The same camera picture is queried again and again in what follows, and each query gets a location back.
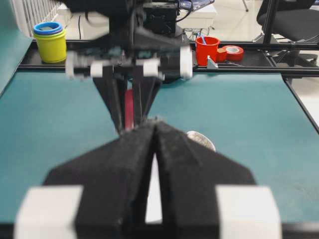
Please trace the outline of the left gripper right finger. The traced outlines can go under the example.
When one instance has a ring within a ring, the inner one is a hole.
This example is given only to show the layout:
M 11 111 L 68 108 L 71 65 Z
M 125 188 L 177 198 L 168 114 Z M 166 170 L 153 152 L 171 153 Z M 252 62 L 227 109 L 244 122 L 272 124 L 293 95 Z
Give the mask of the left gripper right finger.
M 271 189 L 164 122 L 155 126 L 163 221 L 176 239 L 280 239 Z

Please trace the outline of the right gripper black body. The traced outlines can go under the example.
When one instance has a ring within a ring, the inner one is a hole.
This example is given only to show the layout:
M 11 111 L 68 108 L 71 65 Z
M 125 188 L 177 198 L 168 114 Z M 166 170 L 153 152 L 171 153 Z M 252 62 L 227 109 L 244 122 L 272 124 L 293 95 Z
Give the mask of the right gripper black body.
M 122 74 L 141 67 L 144 77 L 189 79 L 192 49 L 188 43 L 139 26 L 133 30 L 122 28 L 67 50 L 65 73 L 70 78 L 98 78 L 103 67 Z

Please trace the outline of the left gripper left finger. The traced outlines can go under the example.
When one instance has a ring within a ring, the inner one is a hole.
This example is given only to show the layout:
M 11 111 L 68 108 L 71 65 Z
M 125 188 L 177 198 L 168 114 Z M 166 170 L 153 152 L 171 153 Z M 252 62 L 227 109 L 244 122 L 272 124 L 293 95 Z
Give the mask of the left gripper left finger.
M 155 125 L 52 168 L 42 185 L 28 189 L 16 215 L 16 239 L 77 239 L 89 234 L 120 237 L 146 209 Z

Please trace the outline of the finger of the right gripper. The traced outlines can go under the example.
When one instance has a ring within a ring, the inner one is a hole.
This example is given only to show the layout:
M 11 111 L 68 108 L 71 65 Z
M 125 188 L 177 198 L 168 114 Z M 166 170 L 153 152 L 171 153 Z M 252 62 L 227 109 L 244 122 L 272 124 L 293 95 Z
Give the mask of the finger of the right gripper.
M 94 77 L 93 82 L 109 110 L 117 132 L 125 129 L 125 92 L 127 81 L 113 72 L 104 72 L 102 77 Z
M 144 76 L 135 72 L 133 76 L 134 125 L 144 122 L 154 99 L 160 89 L 162 80 L 156 76 Z

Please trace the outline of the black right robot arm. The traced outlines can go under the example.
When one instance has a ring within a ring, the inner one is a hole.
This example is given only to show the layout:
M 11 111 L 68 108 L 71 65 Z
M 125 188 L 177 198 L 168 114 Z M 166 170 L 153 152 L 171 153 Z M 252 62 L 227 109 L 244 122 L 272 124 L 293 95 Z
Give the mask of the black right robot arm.
M 147 120 L 163 82 L 190 79 L 192 48 L 177 27 L 177 0 L 67 0 L 72 13 L 97 12 L 109 32 L 71 47 L 65 73 L 93 79 L 118 133 Z

